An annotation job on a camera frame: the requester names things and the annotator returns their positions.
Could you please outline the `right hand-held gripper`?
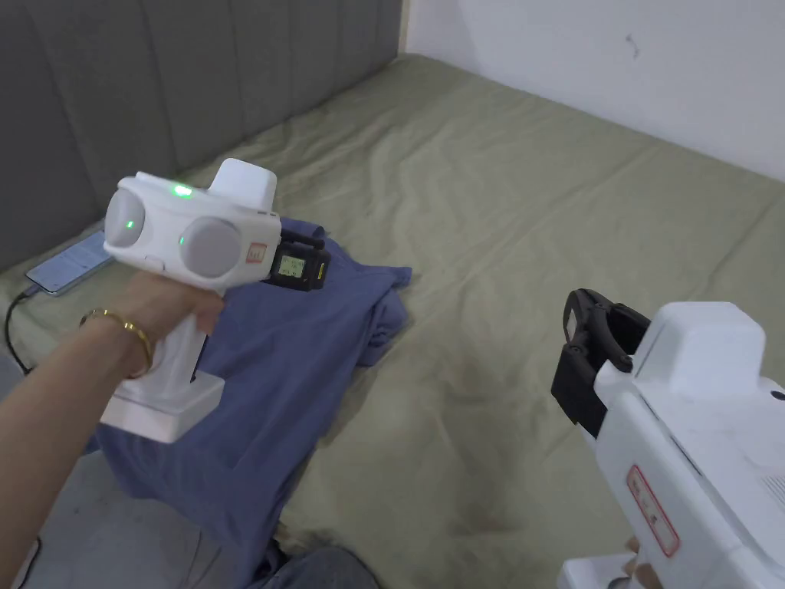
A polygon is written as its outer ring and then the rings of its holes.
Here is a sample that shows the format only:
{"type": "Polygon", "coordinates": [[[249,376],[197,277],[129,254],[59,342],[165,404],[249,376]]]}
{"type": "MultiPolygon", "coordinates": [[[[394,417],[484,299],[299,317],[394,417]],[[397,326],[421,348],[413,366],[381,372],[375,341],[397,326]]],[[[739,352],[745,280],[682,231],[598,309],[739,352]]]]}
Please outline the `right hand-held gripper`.
{"type": "MultiPolygon", "coordinates": [[[[551,393],[578,425],[662,588],[784,586],[783,388],[730,302],[653,319],[571,291],[551,393]],[[589,326],[592,315],[592,328],[589,326]]],[[[566,561],[559,588],[642,588],[634,554],[566,561]]]]}

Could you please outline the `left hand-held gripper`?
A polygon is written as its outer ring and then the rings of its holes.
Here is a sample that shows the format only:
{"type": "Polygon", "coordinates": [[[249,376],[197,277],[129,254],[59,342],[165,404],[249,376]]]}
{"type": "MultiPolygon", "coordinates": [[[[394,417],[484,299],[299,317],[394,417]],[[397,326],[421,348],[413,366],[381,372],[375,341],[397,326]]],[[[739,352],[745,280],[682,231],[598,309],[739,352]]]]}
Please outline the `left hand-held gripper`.
{"type": "MultiPolygon", "coordinates": [[[[323,239],[286,230],[273,210],[278,179],[233,158],[206,189],[139,172],[119,182],[105,217],[105,251],[118,262],[224,294],[255,282],[323,288],[323,239]]],[[[198,369],[207,336],[188,318],[155,349],[150,370],[117,388],[103,424],[174,443],[215,410],[222,378],[198,369]]]]}

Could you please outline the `person's left hand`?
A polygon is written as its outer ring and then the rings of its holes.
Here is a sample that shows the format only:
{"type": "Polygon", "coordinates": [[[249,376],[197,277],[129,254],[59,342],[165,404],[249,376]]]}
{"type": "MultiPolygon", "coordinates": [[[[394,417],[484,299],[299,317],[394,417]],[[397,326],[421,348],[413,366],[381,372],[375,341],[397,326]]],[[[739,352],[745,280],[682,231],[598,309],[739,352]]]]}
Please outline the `person's left hand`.
{"type": "Polygon", "coordinates": [[[154,351],[160,341],[188,318],[195,318],[198,331],[210,334],[223,307],[223,297],[215,291],[139,271],[119,299],[109,305],[109,310],[143,333],[150,350],[154,351]]]}

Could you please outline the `person's right hand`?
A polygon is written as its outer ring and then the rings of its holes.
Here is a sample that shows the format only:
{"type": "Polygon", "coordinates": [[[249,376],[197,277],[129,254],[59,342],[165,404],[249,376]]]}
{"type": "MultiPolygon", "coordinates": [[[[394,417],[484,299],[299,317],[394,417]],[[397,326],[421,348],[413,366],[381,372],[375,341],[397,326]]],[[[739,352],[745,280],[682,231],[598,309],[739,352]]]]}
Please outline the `person's right hand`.
{"type": "Polygon", "coordinates": [[[641,551],[639,540],[636,537],[629,538],[625,548],[633,553],[634,557],[624,564],[622,568],[624,575],[630,580],[633,579],[642,588],[662,588],[662,584],[652,566],[643,562],[639,555],[641,551]]]}

